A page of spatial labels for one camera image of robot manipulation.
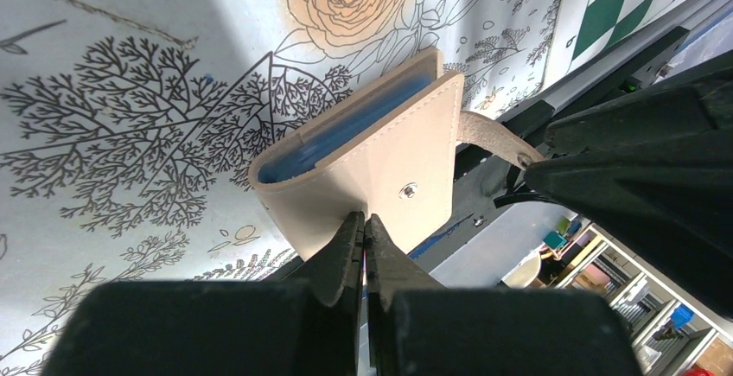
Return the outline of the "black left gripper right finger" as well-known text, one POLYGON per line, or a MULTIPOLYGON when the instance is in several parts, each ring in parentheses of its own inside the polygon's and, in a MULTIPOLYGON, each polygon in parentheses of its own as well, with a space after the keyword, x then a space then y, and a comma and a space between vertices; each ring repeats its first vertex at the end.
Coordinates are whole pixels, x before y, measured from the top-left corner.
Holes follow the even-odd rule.
POLYGON ((368 292, 370 366, 378 375, 403 375, 399 357, 406 330, 392 311, 393 299, 406 290, 438 290, 443 286, 393 242, 381 218, 372 214, 366 222, 364 250, 368 292))

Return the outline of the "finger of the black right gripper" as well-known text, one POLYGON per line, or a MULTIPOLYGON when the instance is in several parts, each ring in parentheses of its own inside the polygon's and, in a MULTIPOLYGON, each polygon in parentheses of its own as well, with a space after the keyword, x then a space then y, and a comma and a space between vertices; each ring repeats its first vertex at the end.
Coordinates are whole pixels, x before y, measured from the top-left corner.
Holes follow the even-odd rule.
POLYGON ((549 125, 527 185, 732 316, 732 55, 549 125))

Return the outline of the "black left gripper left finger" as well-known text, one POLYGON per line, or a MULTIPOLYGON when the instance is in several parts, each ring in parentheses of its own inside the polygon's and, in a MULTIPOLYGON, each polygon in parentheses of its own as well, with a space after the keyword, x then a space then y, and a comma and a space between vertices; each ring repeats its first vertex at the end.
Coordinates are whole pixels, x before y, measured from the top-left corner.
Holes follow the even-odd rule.
POLYGON ((357 373, 365 225, 362 212, 349 213, 333 238, 288 276, 306 295, 297 325, 297 374, 357 373))

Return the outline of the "blue credit card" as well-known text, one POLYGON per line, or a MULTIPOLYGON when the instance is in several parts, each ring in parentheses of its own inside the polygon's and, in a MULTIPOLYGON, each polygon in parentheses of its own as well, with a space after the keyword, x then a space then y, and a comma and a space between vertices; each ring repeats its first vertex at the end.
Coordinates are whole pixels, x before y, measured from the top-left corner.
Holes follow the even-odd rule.
POLYGON ((426 73, 418 74, 400 81, 384 93, 377 94, 374 101, 359 106, 353 114, 337 118, 335 124, 325 131, 316 133, 294 150, 265 163, 258 173, 258 180, 265 184, 283 182, 311 171, 323 158, 375 124, 434 80, 426 73))

